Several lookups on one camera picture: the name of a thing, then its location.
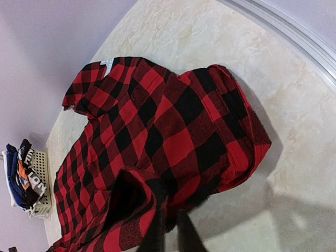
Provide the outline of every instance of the beige marble floor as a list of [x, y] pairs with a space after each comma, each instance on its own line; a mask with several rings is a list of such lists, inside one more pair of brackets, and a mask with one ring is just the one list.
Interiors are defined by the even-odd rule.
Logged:
[[[116, 56], [177, 73], [228, 67], [272, 138], [248, 182], [192, 213], [210, 251], [336, 251], [336, 95], [295, 49], [215, 0], [139, 0], [92, 61]], [[86, 123], [59, 115], [47, 142], [52, 180]], [[55, 207], [45, 225], [51, 244]], [[176, 229], [166, 247], [176, 251]]]

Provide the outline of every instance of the clothing label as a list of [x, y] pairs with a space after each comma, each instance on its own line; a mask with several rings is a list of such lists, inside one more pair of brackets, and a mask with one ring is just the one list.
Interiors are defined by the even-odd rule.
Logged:
[[106, 77], [106, 75], [108, 75], [111, 72], [113, 61], [114, 61], [114, 58], [109, 59], [109, 60], [103, 60], [100, 62], [101, 65], [106, 65], [107, 67], [104, 77]]

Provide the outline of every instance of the flannel shirt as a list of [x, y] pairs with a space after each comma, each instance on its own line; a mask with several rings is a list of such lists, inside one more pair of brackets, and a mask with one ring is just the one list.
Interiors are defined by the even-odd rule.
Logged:
[[157, 218], [246, 181], [270, 139], [230, 72], [177, 75], [140, 57], [86, 65], [63, 101], [89, 119], [54, 191], [62, 238], [52, 251], [123, 251]]

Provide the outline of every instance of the plaid shirt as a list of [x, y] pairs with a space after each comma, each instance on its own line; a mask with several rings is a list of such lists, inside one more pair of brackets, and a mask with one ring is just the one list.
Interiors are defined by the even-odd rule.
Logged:
[[62, 238], [54, 251], [123, 251], [146, 243], [155, 218], [246, 181], [270, 140], [229, 71], [182, 75], [144, 58], [86, 65], [63, 101], [89, 123], [54, 191]]

